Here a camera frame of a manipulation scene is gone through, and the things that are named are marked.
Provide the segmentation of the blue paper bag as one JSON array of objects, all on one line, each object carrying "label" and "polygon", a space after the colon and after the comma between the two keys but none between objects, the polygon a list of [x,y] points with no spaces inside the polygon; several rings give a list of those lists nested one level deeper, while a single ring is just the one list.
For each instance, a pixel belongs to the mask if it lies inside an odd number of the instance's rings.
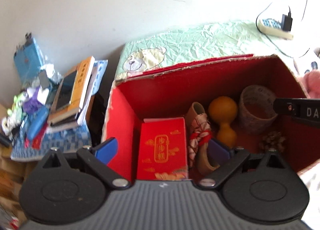
[{"label": "blue paper bag", "polygon": [[22,88],[29,87],[38,78],[45,58],[32,33],[26,33],[25,43],[19,44],[14,53],[14,64]]}]

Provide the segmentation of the orange gourd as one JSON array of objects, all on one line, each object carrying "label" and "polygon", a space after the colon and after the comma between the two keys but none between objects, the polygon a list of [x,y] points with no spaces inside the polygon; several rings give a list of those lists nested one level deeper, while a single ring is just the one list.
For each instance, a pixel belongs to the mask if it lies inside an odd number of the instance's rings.
[{"label": "orange gourd", "polygon": [[231,128],[231,123],[238,114],[238,106],[233,99],[227,96],[220,96],[214,99],[208,108],[210,118],[219,125],[216,138],[229,148],[236,143],[237,134]]}]

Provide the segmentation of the black charger adapter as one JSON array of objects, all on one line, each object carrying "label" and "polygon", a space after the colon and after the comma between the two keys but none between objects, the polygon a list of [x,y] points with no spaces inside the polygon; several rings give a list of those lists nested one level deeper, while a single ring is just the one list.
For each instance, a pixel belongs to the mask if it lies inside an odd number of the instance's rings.
[{"label": "black charger adapter", "polygon": [[282,31],[289,32],[292,28],[292,16],[291,16],[291,9],[289,9],[288,14],[283,14],[281,19],[281,29]]}]

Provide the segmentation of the yellow book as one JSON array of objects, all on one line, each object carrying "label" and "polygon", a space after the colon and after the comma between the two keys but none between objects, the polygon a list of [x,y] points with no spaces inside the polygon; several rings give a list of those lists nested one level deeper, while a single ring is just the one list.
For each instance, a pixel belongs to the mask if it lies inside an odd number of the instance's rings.
[{"label": "yellow book", "polygon": [[55,111],[82,109],[95,58],[90,56],[64,75],[56,95]]}]

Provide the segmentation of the pink plush bear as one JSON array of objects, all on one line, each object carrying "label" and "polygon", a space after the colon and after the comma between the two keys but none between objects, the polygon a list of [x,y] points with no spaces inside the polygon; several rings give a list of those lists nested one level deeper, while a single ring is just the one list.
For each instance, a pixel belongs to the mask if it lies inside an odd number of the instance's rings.
[{"label": "pink plush bear", "polygon": [[320,97],[320,72],[312,70],[303,76],[303,85],[312,99]]}]

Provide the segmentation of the pine cone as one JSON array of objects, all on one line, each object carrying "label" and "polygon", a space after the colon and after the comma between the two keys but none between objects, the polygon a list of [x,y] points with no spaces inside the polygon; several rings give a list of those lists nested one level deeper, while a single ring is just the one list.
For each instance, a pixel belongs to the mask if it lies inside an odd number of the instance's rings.
[{"label": "pine cone", "polygon": [[266,152],[270,149],[283,153],[286,146],[286,138],[279,131],[271,131],[260,142],[260,150]]}]

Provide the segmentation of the brown woven cup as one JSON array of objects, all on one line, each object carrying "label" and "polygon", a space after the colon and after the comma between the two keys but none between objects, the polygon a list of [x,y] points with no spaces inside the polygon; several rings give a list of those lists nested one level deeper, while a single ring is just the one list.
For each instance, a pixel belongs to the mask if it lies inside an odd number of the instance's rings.
[{"label": "brown woven cup", "polygon": [[265,130],[277,118],[273,110],[276,99],[266,87],[251,85],[244,88],[239,101],[239,119],[242,127],[249,133]]}]

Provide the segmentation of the small red gift box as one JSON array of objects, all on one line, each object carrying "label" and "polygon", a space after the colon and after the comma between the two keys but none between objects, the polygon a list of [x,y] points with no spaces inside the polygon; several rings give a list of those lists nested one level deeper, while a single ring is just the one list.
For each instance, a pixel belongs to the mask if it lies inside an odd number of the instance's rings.
[{"label": "small red gift box", "polygon": [[136,179],[179,181],[188,177],[184,118],[145,119],[140,131]]}]

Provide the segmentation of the stack of books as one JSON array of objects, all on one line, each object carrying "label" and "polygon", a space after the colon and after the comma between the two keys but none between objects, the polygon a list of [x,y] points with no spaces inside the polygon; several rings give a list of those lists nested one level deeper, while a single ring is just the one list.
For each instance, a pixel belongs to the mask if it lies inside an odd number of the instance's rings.
[{"label": "stack of books", "polygon": [[87,122],[87,111],[91,98],[98,92],[101,80],[106,71],[108,61],[96,61],[93,65],[92,73],[82,93],[83,105],[82,108],[74,102],[68,106],[55,111],[48,116],[48,127],[46,133],[56,133],[63,130],[69,130],[82,126]]}]

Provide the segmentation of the white power strip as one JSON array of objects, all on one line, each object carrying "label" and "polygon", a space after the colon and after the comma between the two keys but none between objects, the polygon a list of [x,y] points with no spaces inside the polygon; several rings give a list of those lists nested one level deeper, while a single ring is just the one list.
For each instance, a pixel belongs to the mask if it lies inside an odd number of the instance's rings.
[{"label": "white power strip", "polygon": [[283,38],[286,40],[293,40],[293,34],[281,29],[281,24],[274,19],[260,19],[257,22],[259,30],[266,35]]}]

